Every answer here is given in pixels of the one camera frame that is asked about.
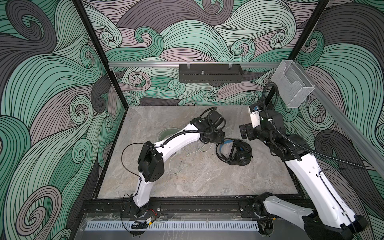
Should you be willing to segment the black headphones with blue band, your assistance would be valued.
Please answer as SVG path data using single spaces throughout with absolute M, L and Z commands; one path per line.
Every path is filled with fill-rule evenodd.
M 232 144 L 228 157 L 222 153 L 222 147 L 226 144 Z M 231 166 L 246 166 L 253 158 L 251 146 L 239 139 L 224 139 L 222 144 L 216 144 L 215 151 L 220 161 Z

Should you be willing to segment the mint green headphones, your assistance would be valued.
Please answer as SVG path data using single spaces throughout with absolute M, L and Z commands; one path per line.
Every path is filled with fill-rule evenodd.
M 169 171 L 179 174 L 185 167 L 189 157 L 208 152 L 214 144 L 201 142 L 201 134 L 197 128 L 188 124 L 180 131 L 156 142 L 157 151 L 163 154 L 163 160 L 169 163 Z

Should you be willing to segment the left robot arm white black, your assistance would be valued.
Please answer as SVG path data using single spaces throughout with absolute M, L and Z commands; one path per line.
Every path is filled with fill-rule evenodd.
M 170 137 L 156 143 L 140 143 L 143 147 L 138 158 L 139 172 L 134 173 L 138 177 L 138 183 L 130 196 L 132 205 L 138 210 L 147 206 L 155 181 L 165 172 L 165 162 L 177 151 L 194 142 L 222 144 L 226 122 L 217 107 L 211 107 Z

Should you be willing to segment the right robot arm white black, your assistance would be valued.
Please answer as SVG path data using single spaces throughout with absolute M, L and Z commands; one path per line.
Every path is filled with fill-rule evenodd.
M 275 83 L 266 84 L 261 103 L 249 107 L 252 123 L 240 127 L 242 137 L 260 140 L 272 155 L 279 157 L 302 184 L 314 209 L 265 192 L 255 199 L 256 215 L 282 218 L 304 230 L 311 240 L 352 240 L 367 228 L 367 219 L 355 214 L 327 179 L 316 159 L 321 153 L 310 149 L 301 136 L 287 135 L 282 114 L 268 109 L 268 88 L 278 90 Z

